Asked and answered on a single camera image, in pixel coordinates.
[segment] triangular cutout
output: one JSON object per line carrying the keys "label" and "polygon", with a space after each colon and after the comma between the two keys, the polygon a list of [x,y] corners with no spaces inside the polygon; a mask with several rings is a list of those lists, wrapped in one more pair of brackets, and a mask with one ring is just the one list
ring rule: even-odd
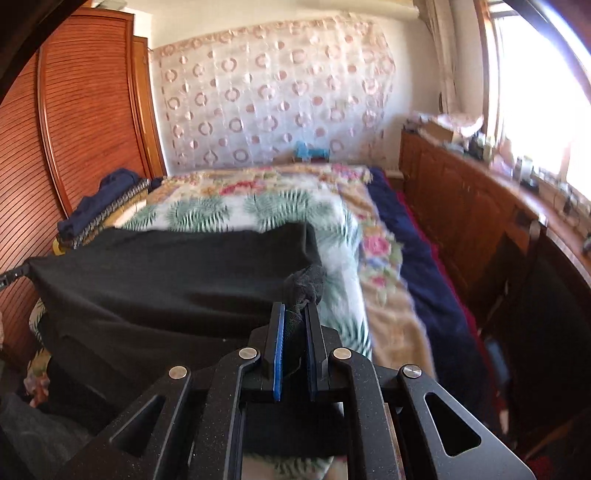
{"label": "triangular cutout", "polygon": [[476,448],[482,439],[435,393],[425,395],[445,453],[455,457]]}
{"label": "triangular cutout", "polygon": [[119,450],[140,458],[148,446],[166,397],[155,395],[115,433],[109,442]]}

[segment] lace curtain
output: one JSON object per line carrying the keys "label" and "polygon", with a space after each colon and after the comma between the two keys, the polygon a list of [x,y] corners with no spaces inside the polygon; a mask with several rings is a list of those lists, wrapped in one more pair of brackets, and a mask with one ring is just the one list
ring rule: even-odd
{"label": "lace curtain", "polygon": [[154,50],[156,109],[170,174],[291,158],[380,163],[394,60],[371,20],[275,22]]}

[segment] round bolt head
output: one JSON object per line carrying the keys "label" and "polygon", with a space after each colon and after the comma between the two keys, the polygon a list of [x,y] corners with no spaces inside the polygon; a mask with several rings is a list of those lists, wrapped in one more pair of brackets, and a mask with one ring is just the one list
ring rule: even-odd
{"label": "round bolt head", "polygon": [[187,376],[187,369],[182,365],[178,365],[176,367],[172,367],[168,371],[168,376],[174,380],[179,380],[180,378],[185,378]]}
{"label": "round bolt head", "polygon": [[238,355],[240,355],[240,358],[243,358],[244,360],[250,360],[251,358],[256,357],[256,349],[247,346],[246,348],[240,350]]}
{"label": "round bolt head", "polygon": [[421,370],[421,367],[418,365],[408,364],[404,365],[402,368],[402,373],[408,378],[419,378],[423,373],[423,370]]}
{"label": "round bolt head", "polygon": [[348,358],[351,358],[351,350],[345,347],[335,348],[333,355],[339,360],[347,360]]}

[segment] cabinet door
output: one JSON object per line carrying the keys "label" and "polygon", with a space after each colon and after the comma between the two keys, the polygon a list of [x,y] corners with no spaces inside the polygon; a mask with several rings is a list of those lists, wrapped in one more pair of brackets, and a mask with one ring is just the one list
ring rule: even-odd
{"label": "cabinet door", "polygon": [[498,192],[479,184],[466,196],[469,213],[453,253],[454,276],[464,293],[482,276],[505,230],[508,209],[502,200]]}
{"label": "cabinet door", "polygon": [[442,166],[443,162],[437,159],[431,148],[422,150],[418,165],[417,189],[413,204],[415,205],[415,212],[421,223],[421,227],[432,240],[436,240],[433,222],[439,210],[438,197],[441,189]]}
{"label": "cabinet door", "polygon": [[439,196],[434,206],[433,234],[447,256],[453,255],[466,217],[467,185],[460,162],[447,158],[443,162],[439,178]]}
{"label": "cabinet door", "polygon": [[409,204],[415,201],[418,164],[421,157],[421,140],[416,135],[402,132],[400,143],[400,171],[404,175],[404,193]]}

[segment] wooden wardrobe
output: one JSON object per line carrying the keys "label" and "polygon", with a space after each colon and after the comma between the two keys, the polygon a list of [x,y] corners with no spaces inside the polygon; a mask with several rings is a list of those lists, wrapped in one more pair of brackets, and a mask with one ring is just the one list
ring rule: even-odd
{"label": "wooden wardrobe", "polygon": [[[133,15],[80,8],[27,63],[0,105],[0,271],[45,255],[56,223],[120,167],[165,174],[147,42]],[[28,280],[0,292],[0,356],[26,366],[38,347]]]}

